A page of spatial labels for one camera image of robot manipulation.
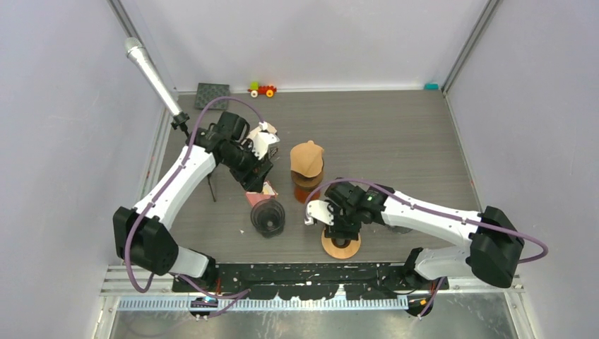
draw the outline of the wall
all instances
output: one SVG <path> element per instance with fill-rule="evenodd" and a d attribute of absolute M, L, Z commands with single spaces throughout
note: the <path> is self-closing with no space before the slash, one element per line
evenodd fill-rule
<path fill-rule="evenodd" d="M 106 1 L 0 5 L 2 338 L 89 338 L 162 106 Z"/>
<path fill-rule="evenodd" d="M 136 0 L 182 91 L 443 83 L 486 2 Z"/>
<path fill-rule="evenodd" d="M 504 0 L 450 89 L 483 205 L 550 247 L 520 266 L 541 338 L 597 336 L 598 18 L 592 0 Z"/>

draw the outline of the gray wall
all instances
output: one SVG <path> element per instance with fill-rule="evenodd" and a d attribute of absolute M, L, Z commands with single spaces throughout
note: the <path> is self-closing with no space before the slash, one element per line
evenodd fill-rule
<path fill-rule="evenodd" d="M 443 83 L 487 0 L 135 1 L 179 90 Z"/>
<path fill-rule="evenodd" d="M 89 338 L 161 104 L 106 1 L 0 5 L 2 338 Z"/>
<path fill-rule="evenodd" d="M 594 0 L 505 0 L 450 91 L 482 203 L 550 247 L 520 266 L 542 338 L 599 328 L 598 18 Z"/>

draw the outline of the reflective floor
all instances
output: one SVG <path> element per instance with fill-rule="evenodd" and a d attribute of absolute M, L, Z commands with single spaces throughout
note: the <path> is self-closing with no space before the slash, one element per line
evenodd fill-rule
<path fill-rule="evenodd" d="M 230 312 L 195 322 L 189 314 L 117 312 L 120 338 L 517 338 L 503 293 L 442 294 L 418 321 L 404 311 Z"/>

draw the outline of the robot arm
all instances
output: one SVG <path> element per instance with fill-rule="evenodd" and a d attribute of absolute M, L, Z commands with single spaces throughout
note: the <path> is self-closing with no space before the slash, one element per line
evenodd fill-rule
<path fill-rule="evenodd" d="M 468 275 L 497 287 L 511 285 L 523 240 L 465 223 L 475 220 L 515 230 L 501 210 L 493 207 L 487 207 L 484 213 L 454 210 L 419 201 L 390 187 L 383 188 L 410 204 L 403 204 L 372 187 L 364 191 L 341 182 L 326 190 L 327 201 L 308 204 L 307 224 L 320 220 L 325 224 L 325 237 L 357 239 L 362 223 L 375 222 L 408 227 L 455 245 L 444 249 L 413 249 L 403 266 L 406 287 L 419 288 L 427 281 L 444 276 Z M 452 218 L 441 216 L 439 212 Z"/>
<path fill-rule="evenodd" d="M 245 190 L 262 191 L 264 179 L 273 167 L 272 151 L 279 141 L 275 132 L 267 124 L 250 132 L 248 123 L 230 112 L 223 112 L 218 123 L 208 129 L 199 129 L 185 165 L 181 163 L 188 152 L 187 145 L 147 196 L 132 209 L 121 207 L 114 214 L 117 255 L 124 258 L 126 238 L 138 211 L 150 204 L 134 235 L 131 262 L 157 275 L 178 273 L 210 281 L 214 259 L 178 246 L 169 233 L 173 220 L 191 192 L 219 163 L 230 168 Z"/>

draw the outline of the teal object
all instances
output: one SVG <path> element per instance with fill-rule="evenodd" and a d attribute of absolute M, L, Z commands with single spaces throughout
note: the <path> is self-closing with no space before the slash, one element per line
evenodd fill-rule
<path fill-rule="evenodd" d="M 425 90 L 438 90 L 439 85 L 436 83 L 428 83 L 425 85 Z"/>

